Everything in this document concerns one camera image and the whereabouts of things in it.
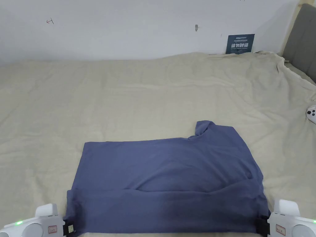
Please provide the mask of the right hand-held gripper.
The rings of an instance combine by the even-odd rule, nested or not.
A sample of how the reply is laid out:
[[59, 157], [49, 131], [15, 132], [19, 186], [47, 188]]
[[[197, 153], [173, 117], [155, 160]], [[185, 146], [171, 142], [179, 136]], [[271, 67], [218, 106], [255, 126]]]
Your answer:
[[296, 202], [279, 199], [270, 217], [260, 216], [254, 221], [256, 234], [268, 237], [315, 237], [316, 220], [303, 218]]

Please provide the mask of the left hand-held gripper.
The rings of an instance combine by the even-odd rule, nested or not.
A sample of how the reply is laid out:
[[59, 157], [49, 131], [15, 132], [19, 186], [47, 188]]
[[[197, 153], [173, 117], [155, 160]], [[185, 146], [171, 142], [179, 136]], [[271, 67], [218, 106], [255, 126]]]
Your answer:
[[58, 214], [55, 203], [36, 208], [35, 216], [5, 225], [0, 230], [1, 237], [63, 237], [80, 235], [73, 220], [63, 219]]

